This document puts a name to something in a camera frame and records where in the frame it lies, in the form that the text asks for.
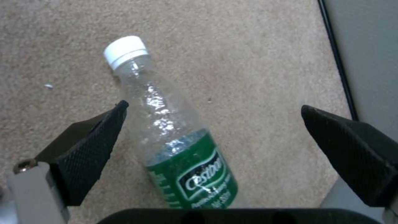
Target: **beige carpet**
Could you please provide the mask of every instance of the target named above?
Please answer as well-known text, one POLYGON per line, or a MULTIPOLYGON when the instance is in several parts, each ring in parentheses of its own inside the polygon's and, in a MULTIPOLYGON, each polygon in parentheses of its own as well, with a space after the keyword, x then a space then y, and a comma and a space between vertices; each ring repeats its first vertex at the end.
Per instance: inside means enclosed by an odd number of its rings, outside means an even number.
MULTIPOLYGON (((118 102, 102 51, 131 34, 210 125, 250 206, 316 207, 336 180, 300 117, 303 104, 349 116, 316 0, 7 0, 0 16, 2 185, 118 102)), ((125 134, 71 223, 164 206, 125 134)))

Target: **bottle neck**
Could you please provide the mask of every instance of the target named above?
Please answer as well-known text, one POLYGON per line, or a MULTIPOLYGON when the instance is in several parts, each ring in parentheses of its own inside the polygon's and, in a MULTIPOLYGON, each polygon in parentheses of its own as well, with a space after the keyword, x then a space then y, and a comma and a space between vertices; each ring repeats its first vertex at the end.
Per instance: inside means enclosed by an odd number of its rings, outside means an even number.
POLYGON ((137 57, 140 57, 142 55, 148 55, 148 52, 146 50, 142 49, 142 50, 137 50, 137 51, 127 53, 127 54, 123 55, 122 57, 118 58, 116 61, 114 61, 111 64, 111 67, 113 70, 116 70, 116 68, 119 67, 121 64, 124 64, 124 62, 127 62, 127 61, 132 60, 137 57))
POLYGON ((149 55, 140 55, 125 61, 115 69, 114 74, 122 78, 126 75, 139 75, 142 70, 153 70, 152 59, 149 55))

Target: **clear plastic bottle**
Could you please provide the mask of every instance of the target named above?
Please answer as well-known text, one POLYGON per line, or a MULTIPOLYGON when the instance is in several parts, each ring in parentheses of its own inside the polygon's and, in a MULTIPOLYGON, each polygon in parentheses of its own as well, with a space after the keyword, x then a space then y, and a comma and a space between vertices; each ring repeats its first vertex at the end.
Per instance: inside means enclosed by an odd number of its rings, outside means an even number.
POLYGON ((129 102, 125 125, 154 184, 171 208, 242 207, 238 185, 198 114, 156 73, 136 36, 111 43, 104 56, 129 102))

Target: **white debris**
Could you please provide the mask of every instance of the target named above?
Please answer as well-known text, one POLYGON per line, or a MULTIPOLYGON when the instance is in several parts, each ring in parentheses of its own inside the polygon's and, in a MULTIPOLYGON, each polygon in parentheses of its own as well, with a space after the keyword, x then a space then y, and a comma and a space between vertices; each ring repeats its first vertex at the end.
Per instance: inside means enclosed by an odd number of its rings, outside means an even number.
POLYGON ((54 86, 51 85, 51 84, 49 84, 49 83, 45 84, 44 86, 47 87, 47 88, 49 88, 49 89, 53 89, 53 88, 54 88, 54 86))

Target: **black gripper pad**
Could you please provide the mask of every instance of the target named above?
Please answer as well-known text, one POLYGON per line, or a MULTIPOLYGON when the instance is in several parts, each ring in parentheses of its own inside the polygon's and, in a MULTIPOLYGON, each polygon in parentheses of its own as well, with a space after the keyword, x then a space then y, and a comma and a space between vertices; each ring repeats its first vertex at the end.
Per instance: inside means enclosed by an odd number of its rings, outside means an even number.
POLYGON ((106 113, 72 124, 37 155, 37 161, 50 164, 67 206, 79 206, 100 178, 128 106, 126 101, 121 101, 106 113))
POLYGON ((333 168, 369 206, 387 206, 398 184, 398 144, 369 124, 304 105, 301 116, 333 168))

